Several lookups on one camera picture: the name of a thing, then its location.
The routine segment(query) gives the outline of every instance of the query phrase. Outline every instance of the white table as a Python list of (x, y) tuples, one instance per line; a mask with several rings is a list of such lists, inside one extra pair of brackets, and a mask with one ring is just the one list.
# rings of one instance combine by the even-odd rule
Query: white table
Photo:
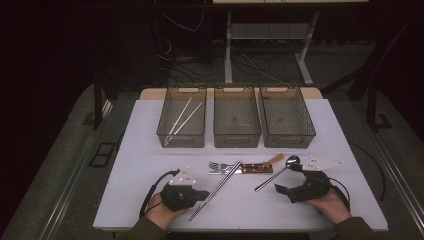
[[(385, 231), (387, 222), (378, 206), (345, 136), (327, 100), (307, 99), (306, 104), (317, 136), (308, 149), (265, 148), (262, 139), (258, 148), (217, 149), (213, 144), (213, 100), (208, 97), (206, 111), (206, 146), (199, 149), (164, 149), (156, 135), (163, 100), (136, 102), (118, 156), (106, 186), (93, 226), (106, 231), (129, 230), (138, 220), (141, 204), (154, 182), (165, 172), (190, 167), (197, 180), (194, 188), (211, 191), (224, 177), (208, 175), (208, 162), (263, 162), (278, 153), (298, 155), (304, 162), (308, 156), (342, 160), (344, 166), (324, 171), (341, 181), (351, 195), (351, 212), (363, 217), (374, 230)], [(284, 166), (274, 164), (274, 172)], [(254, 188), (269, 174), (238, 174), (218, 191), (194, 218), (188, 218), (200, 205), (198, 202), (170, 226), (174, 232), (311, 232), (332, 228), (332, 225), (310, 206), (290, 203), (278, 194), (273, 183), (296, 187), (303, 183), (301, 173), (285, 171), (259, 192)], [(165, 178), (158, 186), (162, 190)]]

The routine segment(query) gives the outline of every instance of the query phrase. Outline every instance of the hand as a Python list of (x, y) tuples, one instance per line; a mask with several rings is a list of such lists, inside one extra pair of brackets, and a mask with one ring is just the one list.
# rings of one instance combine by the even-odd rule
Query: hand
[(318, 209), (318, 211), (324, 214), (335, 225), (352, 217), (339, 195), (333, 189), (330, 189), (324, 197), (308, 200), (303, 203)]
[(158, 225), (162, 230), (166, 231), (174, 219), (184, 214), (187, 209), (173, 212), (169, 210), (163, 203), (159, 193), (153, 195), (147, 206), (147, 213), (144, 215), (147, 219)]

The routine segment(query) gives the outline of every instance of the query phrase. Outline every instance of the wire mesh basket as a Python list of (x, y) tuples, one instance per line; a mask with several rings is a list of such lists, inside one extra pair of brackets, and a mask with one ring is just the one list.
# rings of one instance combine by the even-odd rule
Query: wire mesh basket
[(261, 125), (253, 84), (215, 84), (215, 147), (255, 148), (258, 147), (260, 136)]
[(205, 146), (206, 84), (169, 84), (157, 135), (164, 148)]
[(265, 147), (309, 147), (316, 132), (298, 86), (261, 86), (259, 99)]

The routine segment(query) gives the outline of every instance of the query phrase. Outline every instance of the sleeve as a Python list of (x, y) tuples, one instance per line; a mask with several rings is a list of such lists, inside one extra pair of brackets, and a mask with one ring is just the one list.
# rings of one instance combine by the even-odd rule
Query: sleeve
[(149, 219), (142, 217), (128, 232), (127, 240), (162, 240), (166, 235), (160, 227)]
[(361, 217), (349, 218), (335, 226), (341, 240), (385, 240), (383, 234), (374, 232)]

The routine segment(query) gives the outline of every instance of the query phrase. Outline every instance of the silver utensil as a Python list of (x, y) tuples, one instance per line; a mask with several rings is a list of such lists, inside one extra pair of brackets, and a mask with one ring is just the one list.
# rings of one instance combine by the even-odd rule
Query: silver utensil
[[(228, 174), (230, 173), (231, 170), (212, 170), (210, 172), (208, 172), (209, 175), (224, 175), (224, 174)], [(243, 170), (241, 169), (237, 169), (234, 174), (242, 174)]]
[(196, 113), (197, 109), (200, 108), (200, 106), (202, 105), (203, 102), (201, 102), (195, 109), (194, 111), (187, 117), (187, 119), (181, 124), (181, 126), (173, 133), (172, 131), (174, 131), (174, 128), (177, 126), (177, 123), (180, 121), (181, 116), (184, 114), (188, 104), (190, 103), (192, 98), (190, 98), (188, 100), (188, 102), (186, 103), (183, 111), (180, 113), (180, 116), (178, 116), (177, 121), (175, 122), (174, 126), (172, 127), (171, 131), (169, 131), (168, 136), (165, 138), (165, 147), (168, 146), (168, 144), (172, 141), (173, 136), (177, 135), (178, 132), (181, 130), (181, 128), (184, 127), (184, 125), (188, 122), (188, 120), (190, 120), (190, 118)]
[(234, 165), (225, 164), (225, 163), (209, 162), (209, 168), (212, 168), (213, 170), (216, 170), (216, 171), (230, 170), (230, 168), (232, 168), (233, 166)]
[(191, 222), (191, 220), (193, 220), (193, 218), (196, 217), (196, 215), (200, 212), (200, 210), (202, 210), (202, 208), (211, 200), (211, 198), (216, 194), (216, 192), (218, 192), (218, 190), (221, 189), (221, 187), (224, 185), (224, 183), (226, 183), (228, 181), (228, 179), (234, 174), (234, 172), (237, 170), (237, 168), (240, 167), (241, 163), (242, 163), (242, 161), (237, 161), (234, 164), (234, 167), (231, 169), (230, 173), (225, 175), (225, 177), (219, 182), (218, 186), (216, 186), (212, 190), (212, 192), (205, 199), (205, 201), (203, 201), (203, 203), (199, 206), (199, 208), (197, 208), (197, 210), (193, 213), (193, 215), (190, 217), (188, 222)]
[(257, 186), (255, 188), (255, 192), (258, 192), (259, 190), (264, 188), (268, 183), (272, 182), (272, 180), (274, 180), (278, 175), (280, 175), (282, 172), (284, 172), (291, 165), (296, 165), (296, 164), (299, 164), (299, 163), (300, 163), (300, 158), (298, 156), (295, 156), (295, 155), (290, 156), (286, 161), (286, 166), (283, 169), (281, 169), (280, 171), (278, 171), (276, 174), (274, 174), (272, 177), (270, 177), (268, 180), (263, 182), (261, 185)]

